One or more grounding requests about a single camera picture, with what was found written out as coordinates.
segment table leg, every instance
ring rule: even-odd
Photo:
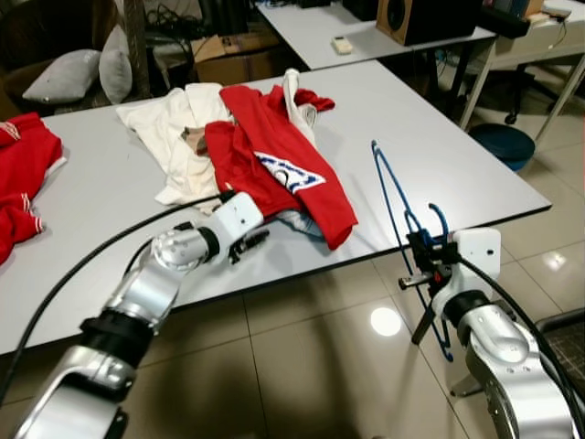
[[[461,56],[459,57],[459,63],[457,64],[457,70],[455,71],[455,77],[453,78],[453,83],[451,85],[451,90],[449,91],[449,96],[447,97],[447,106],[445,108],[445,115],[451,118],[453,109],[455,108],[455,103],[457,102],[457,97],[459,96],[459,90],[461,89],[461,84],[463,82],[463,75],[467,70],[467,64],[469,64],[469,58],[472,56],[473,51],[473,43],[468,41],[463,43],[463,49],[461,51]]]
[[[437,76],[437,61],[435,59],[434,48],[427,49],[427,66],[427,70],[429,71],[428,99],[433,100],[439,94],[439,77]]]
[[[548,114],[548,118],[545,121],[545,124],[542,126],[542,128],[538,132],[537,138],[535,139],[535,143],[537,145],[544,138],[545,134],[547,133],[548,129],[550,128],[550,125],[552,125],[555,118],[562,110],[567,99],[573,94],[573,92],[577,88],[577,85],[579,84],[580,79],[583,76],[583,71],[585,71],[585,55],[583,55],[581,57],[579,64],[577,64],[577,67],[575,67],[573,69],[573,71],[571,72],[569,79],[567,80],[567,83],[565,84],[565,88],[563,89],[563,92],[560,94],[560,96],[557,99],[557,103],[555,103],[555,106],[553,107],[552,112],[550,112]]]
[[[482,88],[484,87],[485,80],[487,79],[487,74],[490,71],[490,63],[486,62],[482,68],[482,71],[477,78],[475,79],[475,84],[473,85],[472,92],[469,95],[469,100],[465,104],[465,109],[463,110],[463,115],[461,116],[461,120],[459,121],[459,127],[464,130],[469,120],[472,117],[473,109],[475,108],[475,104],[479,99],[479,95],[482,93]]]

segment blue hanger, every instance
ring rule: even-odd
[[[447,220],[445,219],[445,216],[443,215],[442,211],[439,209],[439,207],[437,205],[432,204],[432,203],[429,204],[429,209],[433,210],[437,214],[437,216],[439,217],[439,221],[441,222],[441,228],[442,228],[441,237],[438,240],[433,239],[431,234],[429,233],[429,231],[427,229],[423,229],[421,227],[419,220],[417,219],[416,215],[412,212],[412,209],[410,208],[410,204],[409,204],[409,202],[404,194],[404,191],[402,190],[402,187],[400,186],[398,179],[394,175],[394,172],[392,171],[392,168],[390,167],[388,160],[384,156],[384,153],[379,148],[378,143],[375,140],[372,140],[372,153],[374,155],[374,162],[376,163],[376,169],[378,170],[378,176],[380,179],[380,184],[382,186],[382,192],[384,194],[384,200],[386,201],[386,207],[388,209],[390,221],[392,222],[392,229],[394,230],[394,233],[396,235],[396,239],[399,242],[399,248],[400,248],[400,253],[402,254],[402,259],[404,260],[404,263],[406,264],[406,267],[409,271],[409,274],[413,275],[414,272],[412,271],[412,267],[410,266],[410,262],[406,256],[404,244],[402,244],[402,240],[400,239],[399,230],[398,230],[398,227],[396,225],[396,221],[394,219],[394,213],[392,212],[392,207],[390,206],[390,201],[388,199],[388,192],[386,191],[386,185],[384,184],[384,178],[382,177],[382,170],[380,169],[380,161],[384,164],[384,167],[386,168],[390,177],[392,178],[392,181],[394,182],[394,186],[396,187],[396,189],[400,195],[400,198],[402,199],[402,203],[404,204],[404,219],[407,223],[407,226],[409,227],[410,233],[413,233],[415,231],[415,229],[413,228],[413,224],[414,224],[414,226],[416,226],[416,231],[418,231],[422,234],[425,245],[446,244],[447,238],[449,236],[449,227],[447,225]],[[422,305],[424,306],[425,312],[427,312],[427,310],[430,307],[430,303],[427,303],[427,301],[424,298],[424,295],[422,294],[422,292],[420,291],[420,288],[418,286],[416,287],[416,290],[417,290],[417,294],[419,296],[419,299],[422,302]],[[449,339],[449,331],[447,330],[446,322],[444,320],[441,320],[442,334],[439,332],[439,329],[435,326],[434,321],[432,322],[431,326],[432,326],[432,331],[434,332],[435,337],[437,338],[437,342],[439,343],[439,347],[441,348],[442,355],[447,359],[447,361],[453,361],[453,355],[449,351],[449,349],[451,348],[451,341]]]

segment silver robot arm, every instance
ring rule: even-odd
[[[200,264],[223,261],[229,248],[263,217],[239,193],[196,227],[153,238],[98,317],[81,325],[70,348],[33,400],[15,439],[117,439],[127,415],[122,402],[151,340],[173,307],[181,282]]]
[[[497,279],[499,231],[462,230],[453,234],[452,242],[463,258]],[[421,284],[422,280],[434,283],[434,290],[430,288],[432,313],[425,313],[412,341],[420,342],[432,315],[453,324],[466,351],[467,367],[481,386],[478,388],[485,392],[488,411],[501,439],[578,437],[569,406],[558,384],[543,367],[537,342],[500,306],[491,302],[492,288],[461,263],[451,264],[447,270],[443,266],[433,273],[425,261],[430,253],[423,254],[420,247],[417,251],[416,243],[412,247],[417,265],[425,266],[428,271],[418,277],[401,279],[400,286]],[[445,273],[448,282],[441,284],[441,275]],[[473,380],[464,380],[462,384],[470,381]]]

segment white cloth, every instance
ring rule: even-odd
[[[116,109],[120,119],[134,130],[163,171],[166,186],[156,196],[162,204],[183,204],[218,193],[215,169],[207,155],[196,155],[181,137],[186,127],[228,121],[229,111],[219,96],[221,85],[189,84],[173,89],[164,98]],[[218,202],[198,206],[210,211]]]
[[[296,126],[305,139],[311,145],[317,147],[314,140],[313,127],[317,118],[317,110],[310,103],[298,106],[294,103],[294,95],[299,89],[299,72],[295,69],[288,69],[284,73],[282,81],[282,90],[284,92],[284,101],[286,102],[286,112],[289,121]],[[293,229],[306,233],[316,238],[323,238],[323,233],[313,219],[297,210],[285,210],[276,216],[280,221],[288,224]]]

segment cardboard box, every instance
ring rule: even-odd
[[[246,34],[202,38],[192,41],[191,48],[200,82],[233,85],[281,76],[288,68],[300,67],[298,57],[265,27]]]
[[[544,3],[544,0],[529,0],[524,16],[531,16],[533,14],[539,13]]]
[[[196,64],[200,82],[219,82],[234,85],[250,80],[265,80],[281,76],[290,67],[291,53],[287,48],[269,48],[248,55],[208,59]]]

